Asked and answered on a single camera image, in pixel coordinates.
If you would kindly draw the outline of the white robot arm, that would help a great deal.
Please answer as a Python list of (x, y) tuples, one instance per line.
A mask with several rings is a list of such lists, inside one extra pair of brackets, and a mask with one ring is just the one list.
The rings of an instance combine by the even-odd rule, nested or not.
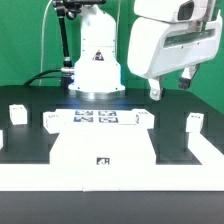
[[(135, 0), (127, 65), (145, 78), (150, 97), (161, 99), (164, 75), (180, 70), (179, 87), (187, 89), (201, 63), (219, 49), (223, 19), (218, 0)], [(116, 60), (116, 23), (97, 5), (81, 13), (81, 55), (69, 89), (87, 98), (123, 91)]]

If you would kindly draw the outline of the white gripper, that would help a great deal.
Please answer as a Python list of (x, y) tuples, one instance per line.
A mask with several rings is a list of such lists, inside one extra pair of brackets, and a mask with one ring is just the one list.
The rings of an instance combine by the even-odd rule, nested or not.
[(127, 64), (133, 74), (150, 78), (150, 97), (155, 101), (162, 98), (163, 92), (162, 79), (157, 76), (185, 68), (178, 86), (187, 90), (199, 63), (213, 59), (218, 52), (221, 16), (208, 22), (201, 32), (189, 32), (188, 28), (189, 23), (171, 24), (142, 17), (132, 26)]

